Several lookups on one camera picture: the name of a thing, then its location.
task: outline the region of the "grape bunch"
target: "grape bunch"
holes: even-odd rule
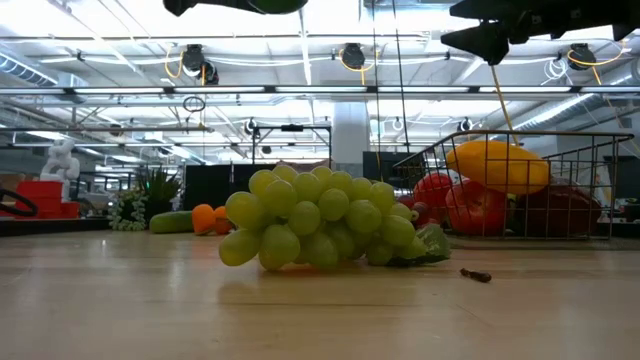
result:
[[[324,166],[298,174],[278,165],[253,174],[249,190],[226,203],[227,217],[239,229],[219,247],[228,266],[256,255],[267,270],[289,263],[333,269],[362,256],[370,265],[383,266],[427,250],[416,237],[411,211],[396,203],[389,184],[352,179]]]

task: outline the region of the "red tomato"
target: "red tomato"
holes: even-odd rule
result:
[[[451,188],[451,179],[441,173],[433,173],[422,178],[413,188],[413,198],[431,208],[430,216],[443,221],[447,214],[445,197]]]
[[[505,199],[504,193],[464,180],[462,185],[454,185],[445,198],[451,226],[466,235],[482,235],[484,223],[484,235],[502,234]]]

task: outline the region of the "yellow mango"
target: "yellow mango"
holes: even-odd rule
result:
[[[447,153],[447,166],[489,189],[504,193],[533,194],[549,184],[546,160],[501,141],[469,141],[459,145],[455,151],[452,149]]]

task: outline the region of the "green cucumber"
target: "green cucumber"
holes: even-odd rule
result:
[[[158,214],[149,221],[149,230],[154,234],[193,232],[191,211],[171,211]]]

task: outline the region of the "white column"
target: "white column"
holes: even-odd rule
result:
[[[362,176],[362,152],[369,150],[367,103],[335,103],[332,136],[333,169]]]

